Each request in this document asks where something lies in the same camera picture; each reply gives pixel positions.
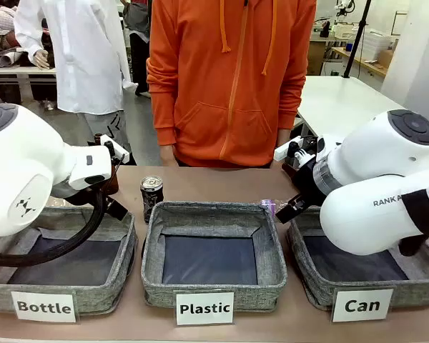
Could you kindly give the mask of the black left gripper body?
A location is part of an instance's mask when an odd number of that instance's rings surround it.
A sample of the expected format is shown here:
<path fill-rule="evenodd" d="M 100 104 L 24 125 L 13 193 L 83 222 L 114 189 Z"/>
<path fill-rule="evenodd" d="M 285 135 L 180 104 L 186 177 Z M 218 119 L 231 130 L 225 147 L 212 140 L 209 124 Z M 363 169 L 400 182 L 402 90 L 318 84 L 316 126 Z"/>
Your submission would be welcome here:
<path fill-rule="evenodd" d="M 102 189 L 92 190 L 92 206 L 94 208 L 107 208 L 108 207 L 108 196 L 103 192 Z"/>

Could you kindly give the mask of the person's right hand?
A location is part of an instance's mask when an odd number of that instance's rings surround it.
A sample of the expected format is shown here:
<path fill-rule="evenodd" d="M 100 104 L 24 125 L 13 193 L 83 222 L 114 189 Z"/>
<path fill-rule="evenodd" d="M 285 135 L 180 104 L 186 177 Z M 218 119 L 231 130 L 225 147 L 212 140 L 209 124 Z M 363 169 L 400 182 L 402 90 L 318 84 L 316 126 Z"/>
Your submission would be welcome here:
<path fill-rule="evenodd" d="M 160 147 L 160 157 L 163 166 L 174 167 L 178 163 L 174 156 L 174 148 L 172 145 L 165 145 Z"/>

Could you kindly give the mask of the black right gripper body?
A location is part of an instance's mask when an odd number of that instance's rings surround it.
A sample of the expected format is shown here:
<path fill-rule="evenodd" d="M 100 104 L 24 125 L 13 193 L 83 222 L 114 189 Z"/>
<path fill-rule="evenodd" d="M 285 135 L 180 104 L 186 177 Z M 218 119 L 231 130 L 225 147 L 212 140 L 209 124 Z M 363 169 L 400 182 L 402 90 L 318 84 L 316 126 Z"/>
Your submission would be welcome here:
<path fill-rule="evenodd" d="M 320 207 L 326 198 L 326 195 L 317 187 L 313 177 L 315 164 L 316 158 L 311 158 L 297 170 L 292 178 L 292 183 L 300 193 L 300 199 L 297 203 L 301 211 L 305 211 L 311 206 Z"/>

